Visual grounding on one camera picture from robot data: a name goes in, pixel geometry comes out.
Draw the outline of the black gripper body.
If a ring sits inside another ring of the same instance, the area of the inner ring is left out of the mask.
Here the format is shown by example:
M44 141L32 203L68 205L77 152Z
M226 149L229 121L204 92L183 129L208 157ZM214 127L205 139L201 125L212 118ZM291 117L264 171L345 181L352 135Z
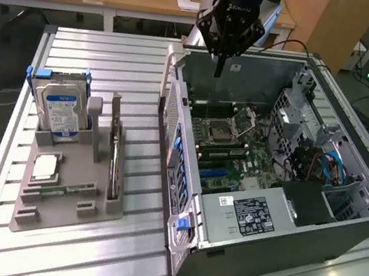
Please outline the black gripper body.
M226 29L226 21L229 17L245 18L246 20L256 20L260 16L260 7L263 0L216 0L214 4L215 17L219 31L222 35L222 45Z

